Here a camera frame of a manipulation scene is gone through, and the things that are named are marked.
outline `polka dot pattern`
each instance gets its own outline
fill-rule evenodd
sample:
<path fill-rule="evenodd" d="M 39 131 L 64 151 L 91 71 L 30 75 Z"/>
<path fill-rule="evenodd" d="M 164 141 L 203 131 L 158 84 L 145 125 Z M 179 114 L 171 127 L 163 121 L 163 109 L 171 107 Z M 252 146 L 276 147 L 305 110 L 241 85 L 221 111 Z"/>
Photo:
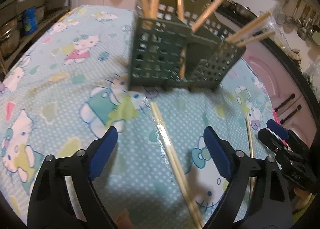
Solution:
<path fill-rule="evenodd" d="M 79 116 L 79 109 L 89 99 L 90 91 L 97 86 L 108 85 L 111 79 L 127 71 L 129 59 L 130 26 L 133 12 L 106 6 L 83 6 L 66 19 L 80 23 L 68 26 L 66 30 L 51 34 L 46 32 L 25 53 L 30 62 L 23 66 L 24 76 L 14 92 L 0 95 L 0 138 L 6 129 L 24 109 L 33 121 L 29 137 L 34 151 L 43 156 L 57 154 L 72 137 L 78 137 L 84 149 L 96 139 L 89 125 Z M 111 21 L 100 22 L 93 14 L 105 11 L 118 16 Z M 83 63 L 64 65 L 65 55 L 52 55 L 53 51 L 72 43 L 81 35 L 98 35 L 97 46 L 90 48 L 90 58 Z M 59 79 L 51 81 L 59 74 Z M 73 83 L 73 77 L 84 75 L 85 79 Z M 208 90 L 184 89 L 161 91 L 153 98 L 161 111 L 178 158 L 187 173 L 191 166 L 191 150 L 197 146 L 206 126 L 211 125 L 221 139 L 227 140 L 235 150 L 241 149 L 249 155 L 247 130 L 241 104 L 238 102 L 238 87 L 244 87 L 251 94 L 250 101 L 261 112 L 261 127 L 272 118 L 272 110 L 266 105 L 271 102 L 263 89 L 255 85 L 257 77 L 250 67 L 240 60 L 213 93 Z M 14 102 L 12 116 L 6 120 L 6 105 Z M 43 117 L 42 109 L 56 104 L 51 123 Z M 93 185 L 107 211 L 116 218 L 124 208 L 136 229 L 177 229 L 190 226 L 190 214 L 159 139 L 152 112 L 146 106 L 139 116 L 124 123 L 118 143 L 101 177 Z M 264 159 L 269 151 L 258 141 L 257 131 L 252 130 L 256 158 Z M 19 204 L 21 219 L 27 222 L 29 192 L 22 186 L 17 173 L 10 173 L 0 163 L 0 190 L 7 201 L 15 196 Z M 78 217 L 83 217 L 72 192 L 72 182 L 67 181 Z M 248 203 L 247 189 L 236 220 L 244 217 Z M 202 211 L 208 220 L 214 208 Z"/>

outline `tablecloth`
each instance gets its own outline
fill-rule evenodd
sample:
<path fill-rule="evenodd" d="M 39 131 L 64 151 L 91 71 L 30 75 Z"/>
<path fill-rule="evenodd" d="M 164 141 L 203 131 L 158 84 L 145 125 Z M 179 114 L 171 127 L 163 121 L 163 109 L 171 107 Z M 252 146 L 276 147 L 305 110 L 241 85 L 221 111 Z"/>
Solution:
<path fill-rule="evenodd" d="M 268 150 L 257 131 L 273 118 L 262 82 L 242 59 L 215 91 L 137 87 L 128 91 L 133 11 L 81 6 L 55 23 L 0 84 L 0 190 L 26 223 L 37 172 L 48 154 L 71 156 L 111 125 L 118 143 L 94 187 L 112 217 L 126 208 L 136 228 L 192 228 L 150 110 L 158 103 L 196 202 L 207 220 L 228 183 L 203 140 L 211 125 L 249 155 L 248 114 L 255 156 Z M 67 178 L 77 216 L 85 219 Z M 244 216 L 246 194 L 237 219 Z"/>

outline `cartoon cat print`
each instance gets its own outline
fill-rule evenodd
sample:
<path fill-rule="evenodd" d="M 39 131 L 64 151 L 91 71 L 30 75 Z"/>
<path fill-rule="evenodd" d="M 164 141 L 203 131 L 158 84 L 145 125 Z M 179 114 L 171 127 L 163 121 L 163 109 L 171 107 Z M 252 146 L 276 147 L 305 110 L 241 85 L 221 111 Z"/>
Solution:
<path fill-rule="evenodd" d="M 128 91 L 127 80 L 128 74 L 107 80 L 109 85 L 92 89 L 89 100 L 81 106 L 80 117 L 96 137 L 102 138 L 111 125 L 122 132 L 126 120 L 143 112 L 144 93 Z"/>
<path fill-rule="evenodd" d="M 75 38 L 73 40 L 74 50 L 67 55 L 64 64 L 69 65 L 73 62 L 84 62 L 86 58 L 90 57 L 89 49 L 93 46 L 96 46 L 98 41 L 98 36 L 82 35 L 79 38 Z"/>
<path fill-rule="evenodd" d="M 100 12 L 100 13 L 95 13 L 92 14 L 91 17 L 95 17 L 97 21 L 99 22 L 106 22 L 106 21 L 112 21 L 114 19 L 119 18 L 118 16 L 114 14 L 108 14 L 107 12 Z"/>
<path fill-rule="evenodd" d="M 72 19 L 68 19 L 68 20 L 65 20 L 65 21 L 62 21 L 62 22 L 57 22 L 49 30 L 50 35 L 52 35 L 52 34 L 54 34 L 56 32 L 62 32 L 65 29 L 67 29 L 68 26 L 71 26 L 71 25 L 74 26 L 74 25 L 77 25 L 79 23 L 80 23 L 79 21 L 72 20 Z"/>
<path fill-rule="evenodd" d="M 44 156 L 33 150 L 28 144 L 33 129 L 33 121 L 24 109 L 7 129 L 1 144 L 2 163 L 8 172 L 18 173 L 27 195 L 31 183 L 39 170 Z"/>
<path fill-rule="evenodd" d="M 23 68 L 30 62 L 30 56 L 26 55 L 18 63 L 17 67 L 13 69 L 4 81 L 0 84 L 0 96 L 5 92 L 14 92 L 17 86 L 24 76 L 25 72 Z"/>
<path fill-rule="evenodd" d="M 226 179 L 221 177 L 201 136 L 192 150 L 192 165 L 186 174 L 201 211 L 213 212 L 224 193 Z"/>
<path fill-rule="evenodd" d="M 256 108 L 251 102 L 251 93 L 244 87 L 239 86 L 235 89 L 237 101 L 241 105 L 241 110 L 244 115 L 248 115 L 251 127 L 260 131 L 263 116 L 259 108 Z"/>

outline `screw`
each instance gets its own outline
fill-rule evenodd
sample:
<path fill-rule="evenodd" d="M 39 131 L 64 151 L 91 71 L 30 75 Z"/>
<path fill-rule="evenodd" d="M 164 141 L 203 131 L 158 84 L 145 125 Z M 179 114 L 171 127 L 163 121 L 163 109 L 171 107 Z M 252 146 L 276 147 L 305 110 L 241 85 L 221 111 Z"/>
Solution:
<path fill-rule="evenodd" d="M 268 156 L 268 157 L 267 157 L 267 160 L 268 160 L 269 162 L 275 162 L 275 158 L 272 157 L 272 156 Z"/>
<path fill-rule="evenodd" d="M 51 160 L 53 160 L 53 155 L 50 154 L 50 155 L 46 156 L 45 160 L 46 160 L 46 161 L 51 161 Z"/>
<path fill-rule="evenodd" d="M 243 152 L 243 151 L 236 151 L 236 155 L 237 155 L 239 158 L 242 158 L 242 157 L 244 157 L 244 152 Z"/>
<path fill-rule="evenodd" d="M 76 154 L 78 157 L 82 157 L 83 155 L 85 155 L 85 150 L 78 150 Z"/>

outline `green plastic basket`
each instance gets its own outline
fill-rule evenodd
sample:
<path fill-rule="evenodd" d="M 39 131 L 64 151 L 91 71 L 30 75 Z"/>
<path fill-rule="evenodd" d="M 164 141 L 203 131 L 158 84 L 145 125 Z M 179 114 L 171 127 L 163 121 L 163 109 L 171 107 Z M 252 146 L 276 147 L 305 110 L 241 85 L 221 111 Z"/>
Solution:
<path fill-rule="evenodd" d="M 210 0 L 184 0 L 184 3 L 184 22 L 177 18 L 176 0 L 160 0 L 157 19 L 144 17 L 137 5 L 131 39 L 129 87 L 204 87 L 214 90 L 244 53 L 245 48 L 236 48 L 223 41 L 234 32 L 219 22 L 214 14 L 196 33 L 192 33 L 191 26 L 211 4 Z M 181 56 L 184 48 L 186 62 Z M 217 65 L 216 58 L 220 54 L 224 59 Z M 217 69 L 206 69 L 208 64 L 212 68 L 213 62 Z M 186 64 L 186 79 L 179 78 L 183 63 Z"/>

